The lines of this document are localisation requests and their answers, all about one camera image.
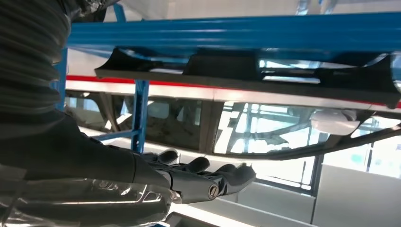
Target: robotic hand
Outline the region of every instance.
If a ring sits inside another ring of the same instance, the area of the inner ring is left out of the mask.
[[[188,164],[170,165],[178,158],[174,149],[168,149],[160,155],[135,156],[143,159],[147,165],[141,166],[141,176],[137,175],[134,183],[146,181],[148,184],[166,187],[177,192],[184,204],[211,201],[219,196],[239,192],[256,178],[253,169],[244,165],[235,167],[226,164],[215,172],[208,172],[206,169],[210,163],[205,157],[198,157]]]

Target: plastic wrap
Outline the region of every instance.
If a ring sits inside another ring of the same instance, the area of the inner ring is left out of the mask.
[[[0,180],[0,226],[136,227],[163,220],[175,192],[94,179]]]

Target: black robotic finger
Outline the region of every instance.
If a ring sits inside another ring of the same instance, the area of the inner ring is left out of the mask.
[[[216,172],[228,172],[231,173],[233,171],[235,171],[237,169],[237,167],[233,164],[226,164],[222,167],[220,167]]]
[[[216,174],[222,176],[218,182],[225,186],[222,195],[240,192],[256,179],[256,173],[250,166],[240,166],[235,170],[230,170],[230,172],[220,171]]]
[[[205,171],[207,168],[209,168],[210,162],[207,158],[205,157],[197,157],[193,161],[191,161],[188,164],[177,164],[171,166],[172,168],[175,168],[177,170],[181,171],[186,171],[189,173],[197,174]]]
[[[142,154],[144,160],[149,162],[158,162],[160,164],[168,165],[178,158],[178,153],[175,149],[167,149],[161,154],[144,153]]]

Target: blue vertical post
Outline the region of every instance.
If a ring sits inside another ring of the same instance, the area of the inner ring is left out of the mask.
[[[56,105],[56,108],[59,110],[64,109],[65,102],[65,83],[67,81],[67,57],[68,57],[68,49],[65,48],[61,51],[61,62],[56,64],[54,67],[60,73],[60,79],[57,82],[51,84],[51,87],[56,89],[60,93],[60,102]]]
[[[131,149],[143,153],[146,135],[146,120],[148,116],[149,81],[135,80],[134,111],[132,115]]]
[[[125,17],[124,8],[122,5],[116,3],[113,5],[114,14],[117,18],[117,22],[127,22],[127,18]]]

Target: white wall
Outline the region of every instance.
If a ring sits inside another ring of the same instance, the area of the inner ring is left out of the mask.
[[[238,203],[287,218],[310,223],[315,198],[253,183],[238,195]]]
[[[134,11],[145,20],[166,19],[168,0],[122,0],[124,10]]]
[[[325,0],[325,6],[333,0]],[[397,12],[401,10],[399,0],[338,0],[332,14]]]
[[[401,179],[323,165],[313,224],[400,227]]]
[[[299,0],[170,0],[168,18],[294,15]]]
[[[191,204],[192,207],[231,218],[256,227],[311,227],[312,225],[287,217],[253,209],[241,204],[215,199],[209,202]]]

